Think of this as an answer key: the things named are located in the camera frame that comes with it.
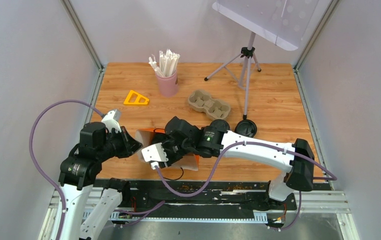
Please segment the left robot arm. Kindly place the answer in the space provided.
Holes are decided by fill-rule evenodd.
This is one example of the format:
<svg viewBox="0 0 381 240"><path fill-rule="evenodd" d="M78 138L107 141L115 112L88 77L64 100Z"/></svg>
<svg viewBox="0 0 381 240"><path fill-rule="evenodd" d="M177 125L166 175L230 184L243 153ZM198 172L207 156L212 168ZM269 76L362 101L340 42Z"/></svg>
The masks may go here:
<svg viewBox="0 0 381 240"><path fill-rule="evenodd" d="M131 183L111 178L89 217L83 221L86 202L94 187L102 163L117 157L128 158L142 148L125 127L108 128L103 122L90 122L83 126L79 142L61 162L58 181L62 190L55 227L54 240L95 240L109 216L118 206L125 207L132 200Z"/></svg>

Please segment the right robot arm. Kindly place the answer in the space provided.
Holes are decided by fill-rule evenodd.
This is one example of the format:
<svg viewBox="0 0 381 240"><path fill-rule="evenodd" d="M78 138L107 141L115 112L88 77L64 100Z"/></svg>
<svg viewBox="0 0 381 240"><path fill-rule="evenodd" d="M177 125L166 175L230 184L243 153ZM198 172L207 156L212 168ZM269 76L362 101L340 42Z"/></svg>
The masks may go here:
<svg viewBox="0 0 381 240"><path fill-rule="evenodd" d="M166 140L148 146L143 152L153 169L169 166L183 156L201 158L240 158L281 170L264 194L267 207L276 209L292 191L313 190L314 154L301 138L294 143L270 142L240 135L211 123L198 128L184 119L173 117L165 126Z"/></svg>

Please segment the orange paper bag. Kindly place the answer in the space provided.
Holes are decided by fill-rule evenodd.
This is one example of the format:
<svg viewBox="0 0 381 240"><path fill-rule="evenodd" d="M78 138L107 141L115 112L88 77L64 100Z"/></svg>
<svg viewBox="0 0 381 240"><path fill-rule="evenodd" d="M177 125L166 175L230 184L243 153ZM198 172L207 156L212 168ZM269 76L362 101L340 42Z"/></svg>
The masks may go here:
<svg viewBox="0 0 381 240"><path fill-rule="evenodd" d="M135 132L135 138L142 143L142 148L137 152L138 159L150 164L152 169L157 166L160 169L199 170L200 157L187 153L164 129L141 128Z"/></svg>

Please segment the black cup lid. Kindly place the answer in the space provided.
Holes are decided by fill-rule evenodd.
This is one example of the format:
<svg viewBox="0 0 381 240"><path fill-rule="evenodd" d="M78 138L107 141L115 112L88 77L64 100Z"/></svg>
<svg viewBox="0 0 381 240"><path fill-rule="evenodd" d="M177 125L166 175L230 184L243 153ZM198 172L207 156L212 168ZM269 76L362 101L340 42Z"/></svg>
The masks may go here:
<svg viewBox="0 0 381 240"><path fill-rule="evenodd" d="M229 131L231 129L229 123L224 119L215 119L210 123L210 126L225 131Z"/></svg>

